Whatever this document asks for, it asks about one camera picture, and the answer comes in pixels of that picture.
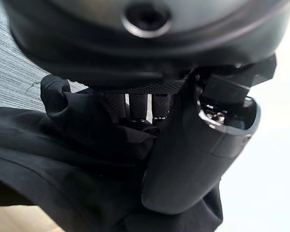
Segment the floor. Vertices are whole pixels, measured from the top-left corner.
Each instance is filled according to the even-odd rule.
[[[272,81],[250,96],[262,107],[258,132],[221,181],[224,223],[218,232],[290,232],[290,25]],[[39,81],[47,73],[21,55],[0,6],[0,106],[44,111]],[[83,86],[72,83],[72,90]],[[0,232],[59,232],[38,207],[0,208]]]

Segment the screw hole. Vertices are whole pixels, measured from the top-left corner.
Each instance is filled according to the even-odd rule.
[[[170,18],[169,11],[164,7],[150,3],[138,3],[127,8],[124,26],[132,34],[139,36],[136,34],[136,30],[138,30],[139,34],[141,32],[146,33],[161,30],[170,22]]]

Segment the gray carpet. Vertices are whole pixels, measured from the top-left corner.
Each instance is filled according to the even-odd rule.
[[[0,106],[44,111],[39,83],[45,75],[47,72],[23,56],[15,45],[0,2]],[[72,92],[83,88],[71,83]]]

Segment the white background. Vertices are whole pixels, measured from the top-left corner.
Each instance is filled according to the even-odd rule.
[[[290,232],[290,24],[277,50],[274,79],[253,87],[258,131],[223,175],[218,232]]]

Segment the black cloth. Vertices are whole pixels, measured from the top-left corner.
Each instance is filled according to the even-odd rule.
[[[218,186],[179,215],[142,206],[152,125],[120,123],[103,94],[72,94],[52,75],[41,98],[47,114],[0,107],[1,206],[38,205],[66,232],[212,232],[222,222]]]

